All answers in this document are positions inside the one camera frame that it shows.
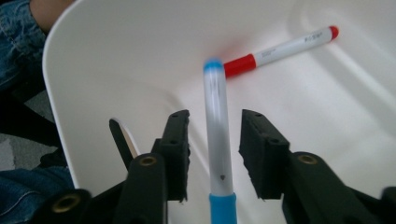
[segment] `marker cap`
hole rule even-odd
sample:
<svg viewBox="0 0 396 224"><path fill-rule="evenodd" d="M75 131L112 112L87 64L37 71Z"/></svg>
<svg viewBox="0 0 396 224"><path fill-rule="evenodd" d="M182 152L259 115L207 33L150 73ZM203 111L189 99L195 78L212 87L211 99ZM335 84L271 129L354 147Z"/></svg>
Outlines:
<svg viewBox="0 0 396 224"><path fill-rule="evenodd" d="M224 64L225 76L233 77L238 74L253 70L256 68L256 61L253 54L233 60Z"/></svg>

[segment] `denim jeans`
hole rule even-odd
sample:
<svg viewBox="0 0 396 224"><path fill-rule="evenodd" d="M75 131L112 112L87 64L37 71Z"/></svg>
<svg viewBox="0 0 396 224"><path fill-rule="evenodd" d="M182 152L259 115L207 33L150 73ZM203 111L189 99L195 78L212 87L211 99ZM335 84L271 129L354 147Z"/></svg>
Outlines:
<svg viewBox="0 0 396 224"><path fill-rule="evenodd" d="M0 172L0 223L28 223L49 197L72 188L69 170L60 166Z"/></svg>
<svg viewBox="0 0 396 224"><path fill-rule="evenodd" d="M29 8L29 0L0 6L0 91L26 76L42 74L46 36Z"/></svg>

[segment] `black clamp jaw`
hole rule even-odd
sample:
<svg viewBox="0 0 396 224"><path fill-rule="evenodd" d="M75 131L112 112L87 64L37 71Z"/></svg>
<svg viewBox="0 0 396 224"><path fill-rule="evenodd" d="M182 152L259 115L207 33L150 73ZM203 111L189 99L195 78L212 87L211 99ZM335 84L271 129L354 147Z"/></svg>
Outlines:
<svg viewBox="0 0 396 224"><path fill-rule="evenodd" d="M290 143L262 114L243 110L240 154L259 198L281 199L289 224L396 223L396 188L380 200L343 184L326 162Z"/></svg>
<svg viewBox="0 0 396 224"><path fill-rule="evenodd" d="M110 130L128 169L126 180L94 198L85 189L65 191L47 200L31 223L167 223L167 202L187 200L189 115L181 110L169 116L163 137L155 140L150 153L136 158L111 120Z"/></svg>

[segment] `floor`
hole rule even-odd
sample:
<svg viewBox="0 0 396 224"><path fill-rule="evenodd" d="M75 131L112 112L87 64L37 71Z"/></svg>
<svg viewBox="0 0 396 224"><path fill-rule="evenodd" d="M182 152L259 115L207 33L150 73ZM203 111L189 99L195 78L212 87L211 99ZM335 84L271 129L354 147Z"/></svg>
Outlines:
<svg viewBox="0 0 396 224"><path fill-rule="evenodd" d="M36 113L53 121L50 100L46 91L26 102ZM33 169L40 163L42 155L54 151L36 142L0 133L0 171L12 169Z"/></svg>

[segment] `white plastic bin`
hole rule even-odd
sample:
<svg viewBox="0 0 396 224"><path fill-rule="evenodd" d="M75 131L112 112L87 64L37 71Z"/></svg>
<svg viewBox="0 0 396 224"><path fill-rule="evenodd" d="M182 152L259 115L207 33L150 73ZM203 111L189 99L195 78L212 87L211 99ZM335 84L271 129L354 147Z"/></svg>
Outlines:
<svg viewBox="0 0 396 224"><path fill-rule="evenodd" d="M209 223L204 61L228 62L337 25L332 43L227 81L238 222L285 223L280 201L257 199L237 152L243 108L271 120L291 151L319 155L348 186L379 197L396 183L395 21L391 0L77 1L44 55L76 187L97 195L125 179L110 119L146 153L167 117L189 109L189 200L169 203L169 217Z"/></svg>

